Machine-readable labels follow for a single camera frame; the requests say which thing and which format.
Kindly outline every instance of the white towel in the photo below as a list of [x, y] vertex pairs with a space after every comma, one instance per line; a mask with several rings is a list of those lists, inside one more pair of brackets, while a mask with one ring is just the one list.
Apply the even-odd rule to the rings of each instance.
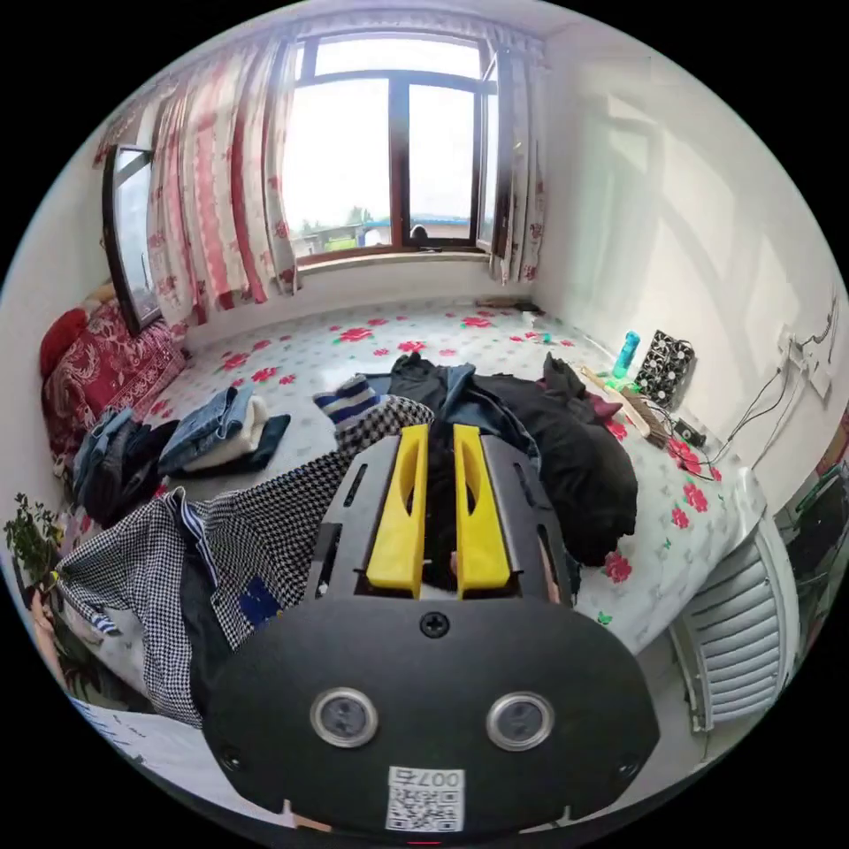
[[209, 469], [212, 466], [229, 463], [245, 454], [251, 454], [259, 448], [259, 440], [262, 438], [267, 421], [268, 408], [265, 406], [265, 401], [258, 395], [251, 395], [248, 401], [248, 409], [245, 411], [245, 423], [241, 430], [226, 442], [216, 445], [203, 457], [198, 457], [191, 463], [186, 463], [183, 469], [185, 471]]

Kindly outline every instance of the ceiling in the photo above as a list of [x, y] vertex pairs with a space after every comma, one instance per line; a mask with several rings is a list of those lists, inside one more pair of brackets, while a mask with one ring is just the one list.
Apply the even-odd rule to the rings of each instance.
[[305, 0], [288, 6], [285, 10], [271, 12], [274, 15], [325, 14], [331, 11], [354, 9], [413, 8], [438, 9], [441, 11], [467, 12], [489, 18], [539, 38], [559, 32], [569, 24], [586, 20], [576, 11], [562, 9], [543, 0]]

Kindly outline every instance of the green leaves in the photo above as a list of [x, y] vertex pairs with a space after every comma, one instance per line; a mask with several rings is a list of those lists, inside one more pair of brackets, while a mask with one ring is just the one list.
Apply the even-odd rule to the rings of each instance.
[[15, 502], [18, 512], [3, 527], [6, 547], [16, 565], [37, 581], [53, 566], [62, 533], [56, 525], [56, 514], [40, 501], [30, 506], [29, 499], [18, 493]]

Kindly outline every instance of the qr code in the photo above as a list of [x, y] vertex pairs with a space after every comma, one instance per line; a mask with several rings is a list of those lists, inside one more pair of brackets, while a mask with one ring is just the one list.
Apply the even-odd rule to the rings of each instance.
[[390, 767], [386, 828], [391, 831], [463, 830], [462, 769]]

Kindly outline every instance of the white radiator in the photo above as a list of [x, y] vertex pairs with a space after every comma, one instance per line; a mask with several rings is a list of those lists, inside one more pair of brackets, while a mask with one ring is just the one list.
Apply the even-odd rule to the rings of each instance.
[[775, 522], [763, 517], [671, 625], [693, 730], [763, 711], [799, 650], [799, 600]]

